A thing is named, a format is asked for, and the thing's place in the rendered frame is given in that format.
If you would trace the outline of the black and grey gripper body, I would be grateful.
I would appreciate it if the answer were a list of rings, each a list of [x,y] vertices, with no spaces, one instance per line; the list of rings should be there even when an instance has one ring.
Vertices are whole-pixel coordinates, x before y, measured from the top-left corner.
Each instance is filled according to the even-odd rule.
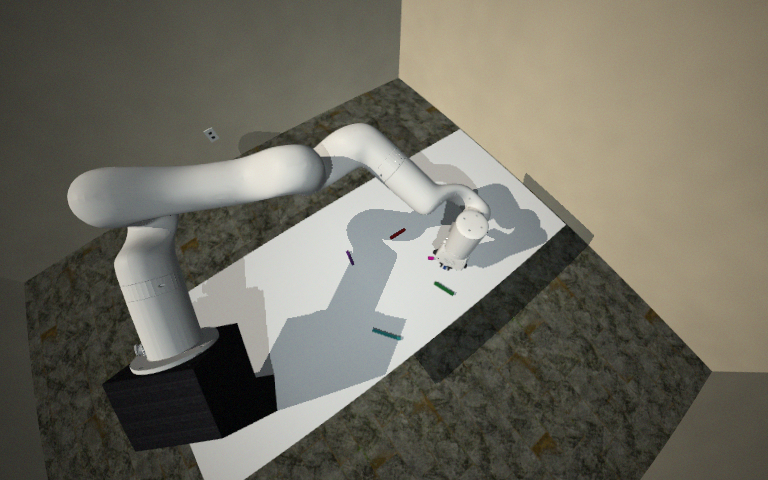
[[[437,261],[439,261],[439,262],[449,266],[449,267],[452,267],[452,268],[456,269],[456,270],[462,270],[464,268],[464,266],[466,265],[466,263],[468,262],[470,255],[467,258],[462,259],[462,260],[453,259],[453,258],[449,257],[449,255],[445,251],[445,244],[443,242],[440,245],[438,251],[436,252],[435,259]]]

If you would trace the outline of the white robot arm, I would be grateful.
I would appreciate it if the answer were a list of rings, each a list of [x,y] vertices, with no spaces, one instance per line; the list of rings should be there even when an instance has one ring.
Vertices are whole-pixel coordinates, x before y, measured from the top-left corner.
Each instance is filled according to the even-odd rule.
[[[68,189],[72,212],[95,227],[128,228],[114,268],[141,340],[134,345],[132,373],[180,365],[219,338],[218,329],[200,328],[184,281],[175,252],[179,214],[311,193],[325,177],[321,191],[360,167],[421,215],[445,201],[459,206],[462,213],[443,242],[450,257],[467,258],[487,234],[491,210],[474,190],[436,184],[365,123],[336,130],[314,149],[283,145],[227,161],[104,167],[78,176]]]

